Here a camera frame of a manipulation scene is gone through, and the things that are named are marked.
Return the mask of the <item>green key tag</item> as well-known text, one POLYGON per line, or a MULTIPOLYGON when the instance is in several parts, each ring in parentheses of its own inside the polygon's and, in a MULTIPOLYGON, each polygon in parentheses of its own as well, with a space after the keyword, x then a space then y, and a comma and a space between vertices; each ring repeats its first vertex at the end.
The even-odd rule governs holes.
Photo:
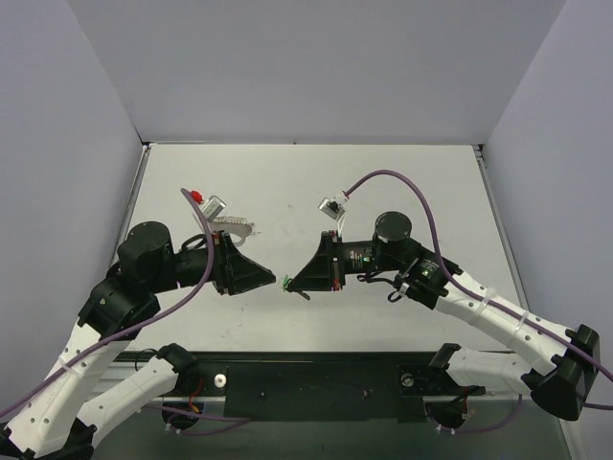
POLYGON ((292 279, 288 276, 285 275, 283 280, 282 280, 282 290, 283 291, 288 291, 288 286, 290 285, 292 279))

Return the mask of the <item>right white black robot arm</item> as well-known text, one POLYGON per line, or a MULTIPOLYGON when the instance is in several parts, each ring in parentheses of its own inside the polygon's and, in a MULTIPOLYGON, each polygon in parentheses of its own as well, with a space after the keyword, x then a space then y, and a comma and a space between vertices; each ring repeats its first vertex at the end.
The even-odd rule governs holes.
POLYGON ((447 344, 428 367, 430 385, 448 392, 457 387, 528 395, 549 414, 579 418, 599 373, 600 337, 548 321, 498 295, 470 274, 411 237, 411 220, 397 211, 381 214, 368 241, 342 240, 336 230, 321 235, 315 255, 284 289, 308 296, 339 291, 346 278, 373 283, 392 272, 388 300, 407 298, 432 311, 455 317, 505 346, 483 352, 447 344))

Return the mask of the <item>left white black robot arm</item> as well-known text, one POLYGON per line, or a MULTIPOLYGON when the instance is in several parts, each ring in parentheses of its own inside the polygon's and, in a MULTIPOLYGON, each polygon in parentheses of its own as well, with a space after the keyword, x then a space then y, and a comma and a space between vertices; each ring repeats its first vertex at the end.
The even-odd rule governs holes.
POLYGON ((219 294, 272 285, 273 272, 243 256, 232 238, 214 232, 210 246, 175 252, 166 225, 136 225, 118 261, 79 312, 68 343, 50 372, 53 382, 29 397, 1 425, 1 452, 17 459, 88 459, 100 442, 153 399, 193 394, 205 379, 194 355, 171 343, 146 365, 99 396, 92 392, 108 366, 160 310, 158 294, 198 288, 210 273, 219 294))

